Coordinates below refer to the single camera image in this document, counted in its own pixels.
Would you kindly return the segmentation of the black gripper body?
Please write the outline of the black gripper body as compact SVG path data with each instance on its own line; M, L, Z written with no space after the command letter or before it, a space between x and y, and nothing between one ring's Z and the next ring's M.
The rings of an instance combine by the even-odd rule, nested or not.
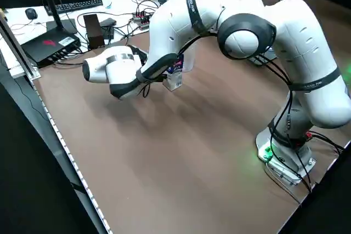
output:
M146 51L134 46L134 45L128 44L127 46L131 48L133 55L139 56L141 65L142 66L145 65L145 63L148 59L148 53Z

